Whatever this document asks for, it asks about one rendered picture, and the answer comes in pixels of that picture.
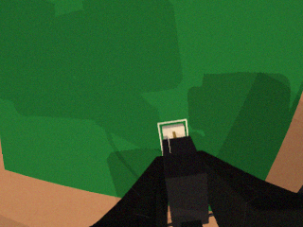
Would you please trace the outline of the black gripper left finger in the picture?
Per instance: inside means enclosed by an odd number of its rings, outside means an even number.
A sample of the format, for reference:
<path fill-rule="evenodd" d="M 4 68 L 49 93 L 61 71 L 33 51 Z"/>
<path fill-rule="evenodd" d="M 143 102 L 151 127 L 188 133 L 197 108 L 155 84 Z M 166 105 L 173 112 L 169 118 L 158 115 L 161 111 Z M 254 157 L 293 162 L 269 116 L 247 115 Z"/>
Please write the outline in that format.
<path fill-rule="evenodd" d="M 132 189 L 90 227 L 168 227 L 163 156 L 152 160 Z"/>

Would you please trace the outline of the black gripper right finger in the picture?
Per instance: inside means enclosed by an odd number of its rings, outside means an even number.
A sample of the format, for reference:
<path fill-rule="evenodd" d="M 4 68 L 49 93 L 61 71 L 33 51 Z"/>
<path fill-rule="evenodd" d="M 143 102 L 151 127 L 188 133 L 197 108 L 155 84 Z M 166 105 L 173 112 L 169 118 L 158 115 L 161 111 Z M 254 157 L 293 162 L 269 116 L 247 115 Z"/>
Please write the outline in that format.
<path fill-rule="evenodd" d="M 303 194 L 197 151 L 207 171 L 208 204 L 219 227 L 303 227 Z"/>

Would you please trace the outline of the green circuit board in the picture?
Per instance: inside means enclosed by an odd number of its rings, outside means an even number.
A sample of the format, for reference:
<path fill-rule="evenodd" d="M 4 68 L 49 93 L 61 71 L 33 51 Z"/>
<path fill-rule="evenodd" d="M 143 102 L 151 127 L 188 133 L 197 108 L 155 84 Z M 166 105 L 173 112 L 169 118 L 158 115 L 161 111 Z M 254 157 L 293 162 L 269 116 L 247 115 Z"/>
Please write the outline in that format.
<path fill-rule="evenodd" d="M 303 92 L 303 0 L 0 0 L 4 169 L 122 198 L 162 140 L 265 181 Z"/>

